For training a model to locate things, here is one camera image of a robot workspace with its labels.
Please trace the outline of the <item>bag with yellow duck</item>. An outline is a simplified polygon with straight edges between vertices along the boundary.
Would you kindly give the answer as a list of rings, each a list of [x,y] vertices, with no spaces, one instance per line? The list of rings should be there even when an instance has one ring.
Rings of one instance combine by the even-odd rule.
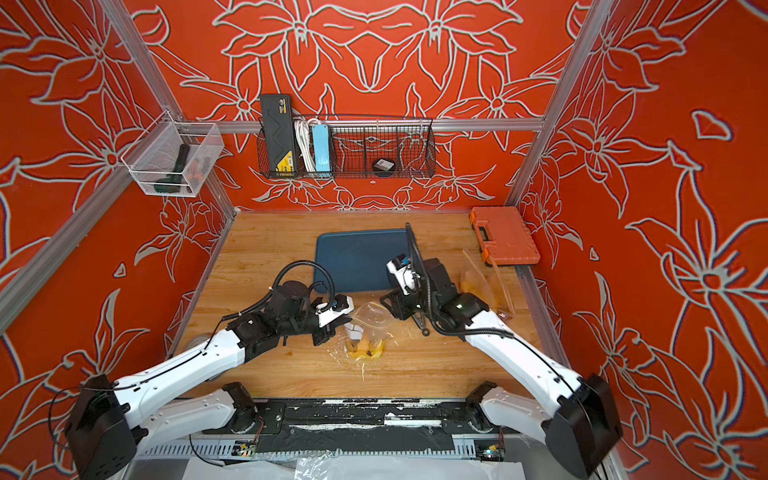
[[[381,304],[368,302],[354,310],[344,325],[345,352],[355,361],[382,357],[395,318]]]

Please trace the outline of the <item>dark blue tray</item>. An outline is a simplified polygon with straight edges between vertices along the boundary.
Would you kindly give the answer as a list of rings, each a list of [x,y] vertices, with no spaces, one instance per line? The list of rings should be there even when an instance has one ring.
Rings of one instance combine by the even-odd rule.
[[[332,232],[316,241],[314,262],[331,276],[336,293],[391,290],[387,263],[408,253],[404,228]]]

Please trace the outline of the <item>black metal tongs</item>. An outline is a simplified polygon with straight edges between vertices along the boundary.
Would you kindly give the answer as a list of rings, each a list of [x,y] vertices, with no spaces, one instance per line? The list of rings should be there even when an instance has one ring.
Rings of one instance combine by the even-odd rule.
[[[414,316],[415,323],[419,327],[421,334],[424,337],[428,337],[430,335],[430,330],[427,326],[427,320],[426,317],[422,313],[416,313]]]

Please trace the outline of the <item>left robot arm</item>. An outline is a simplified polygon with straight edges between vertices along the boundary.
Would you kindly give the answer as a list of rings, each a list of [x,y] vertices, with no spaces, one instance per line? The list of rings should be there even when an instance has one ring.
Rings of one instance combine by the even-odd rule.
[[[203,343],[115,381],[104,374],[86,380],[63,430],[78,476],[107,479],[141,451],[196,431],[221,428],[232,420],[250,428],[258,412],[239,383],[192,400],[178,397],[291,336],[309,335],[319,346],[350,322],[353,300],[336,291],[321,265],[309,264],[325,277],[323,297],[313,298],[311,287],[285,280],[302,264],[286,265],[262,299],[224,316]]]

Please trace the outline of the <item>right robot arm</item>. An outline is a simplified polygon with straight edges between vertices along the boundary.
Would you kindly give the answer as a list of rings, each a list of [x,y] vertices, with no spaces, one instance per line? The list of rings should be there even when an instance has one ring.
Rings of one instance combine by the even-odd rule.
[[[438,259],[424,259],[412,227],[404,232],[407,251],[386,265],[394,289],[382,303],[400,320],[421,317],[436,333],[480,350],[531,394],[525,400],[499,386],[477,388],[479,409],[491,424],[543,443],[578,479],[598,475],[623,436],[609,383],[542,353],[478,296],[459,291]]]

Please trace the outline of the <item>clear tape roll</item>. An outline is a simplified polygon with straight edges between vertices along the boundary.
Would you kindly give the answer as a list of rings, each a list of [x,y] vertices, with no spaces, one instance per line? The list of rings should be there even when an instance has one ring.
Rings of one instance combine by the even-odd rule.
[[[201,335],[190,340],[179,356],[187,361],[190,359],[202,358],[206,355],[206,348],[209,343],[209,336]]]

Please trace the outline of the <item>orange tool case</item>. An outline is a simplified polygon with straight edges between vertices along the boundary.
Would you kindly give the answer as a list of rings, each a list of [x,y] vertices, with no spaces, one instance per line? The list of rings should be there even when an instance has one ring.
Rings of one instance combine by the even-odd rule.
[[[532,234],[516,207],[475,207],[469,219],[486,265],[530,266],[540,261]]]

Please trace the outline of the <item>light blue power bank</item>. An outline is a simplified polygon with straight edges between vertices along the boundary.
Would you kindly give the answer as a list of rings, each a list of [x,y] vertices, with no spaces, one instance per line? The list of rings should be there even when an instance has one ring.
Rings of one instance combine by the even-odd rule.
[[[321,176],[331,174],[330,158],[330,130],[327,125],[316,124],[312,126],[312,142],[314,148],[315,170]]]

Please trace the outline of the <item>black box in basket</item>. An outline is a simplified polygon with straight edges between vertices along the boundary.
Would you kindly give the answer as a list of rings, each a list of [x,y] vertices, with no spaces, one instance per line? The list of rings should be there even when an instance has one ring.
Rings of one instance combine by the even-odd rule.
[[[291,97],[286,94],[263,94],[260,104],[268,172],[275,178],[295,177],[298,172],[297,144]]]

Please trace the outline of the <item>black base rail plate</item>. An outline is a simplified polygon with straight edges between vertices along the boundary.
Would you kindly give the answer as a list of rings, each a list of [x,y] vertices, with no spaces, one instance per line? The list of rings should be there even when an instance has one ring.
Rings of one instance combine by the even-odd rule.
[[[494,426],[463,399],[258,399],[244,432],[231,426],[195,437],[244,441],[257,454],[432,454],[474,458],[518,434]]]

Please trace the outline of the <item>clear acrylic wall bin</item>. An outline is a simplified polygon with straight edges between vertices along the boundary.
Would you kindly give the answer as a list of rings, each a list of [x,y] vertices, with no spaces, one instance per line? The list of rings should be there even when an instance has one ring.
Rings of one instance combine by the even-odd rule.
[[[179,193],[160,194],[154,183],[173,169],[179,146],[190,145]],[[148,196],[194,198],[224,149],[219,127],[212,122],[182,122],[167,111],[158,115],[120,155],[133,181]]]

